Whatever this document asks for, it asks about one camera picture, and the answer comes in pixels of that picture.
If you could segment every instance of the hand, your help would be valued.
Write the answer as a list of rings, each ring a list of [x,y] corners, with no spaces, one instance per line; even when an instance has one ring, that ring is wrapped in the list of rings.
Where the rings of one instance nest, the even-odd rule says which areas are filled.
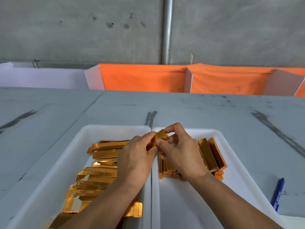
[[[201,158],[197,140],[191,138],[180,123],[170,125],[164,131],[175,134],[171,135],[168,141],[157,140],[162,159],[169,158],[186,179],[209,173]]]
[[[135,136],[123,147],[117,157],[117,179],[139,188],[144,185],[158,153],[156,146],[146,151],[146,145],[155,134],[149,132],[144,136]]]

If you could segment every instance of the white plastic tray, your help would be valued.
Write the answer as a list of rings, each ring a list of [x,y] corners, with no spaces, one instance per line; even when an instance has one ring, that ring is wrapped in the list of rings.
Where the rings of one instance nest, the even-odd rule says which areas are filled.
[[[86,125],[71,141],[59,160],[39,184],[33,194],[11,220],[7,229],[40,229],[44,222],[59,213],[67,190],[75,183],[77,173],[91,166],[92,155],[88,148],[99,140],[128,140],[150,132],[148,126]],[[124,228],[150,228],[151,176],[139,193],[143,203],[143,216],[127,219]]]
[[[164,127],[153,128],[158,132]],[[228,168],[223,182],[254,207],[288,228],[240,162],[223,135],[215,129],[186,129],[197,140],[213,137]],[[212,210],[188,182],[159,179],[157,159],[152,167],[152,229],[223,228]]]

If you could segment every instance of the table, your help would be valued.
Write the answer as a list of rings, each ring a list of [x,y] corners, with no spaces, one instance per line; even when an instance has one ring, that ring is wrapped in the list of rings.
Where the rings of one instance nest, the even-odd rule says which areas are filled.
[[[305,216],[305,98],[0,88],[0,228],[88,124],[219,130],[279,213]]]

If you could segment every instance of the blue marker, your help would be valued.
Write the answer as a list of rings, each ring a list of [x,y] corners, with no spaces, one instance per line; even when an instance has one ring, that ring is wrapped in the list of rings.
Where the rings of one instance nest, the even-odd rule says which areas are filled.
[[[281,197],[281,194],[283,192],[283,188],[284,188],[284,184],[285,184],[285,179],[284,178],[281,178],[279,181],[278,181],[278,184],[276,185],[276,189],[273,193],[273,196],[272,196],[272,199],[271,199],[271,205],[272,207],[274,208],[274,210],[278,211],[278,208],[279,208],[279,200],[280,200],[280,197]]]

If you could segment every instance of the person's left hand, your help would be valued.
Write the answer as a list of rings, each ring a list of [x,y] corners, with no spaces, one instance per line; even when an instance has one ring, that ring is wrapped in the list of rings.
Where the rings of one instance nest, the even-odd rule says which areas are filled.
[[[117,179],[139,188],[144,185],[158,153],[157,146],[146,151],[146,145],[155,134],[149,132],[144,136],[135,136],[123,147],[117,157]]]

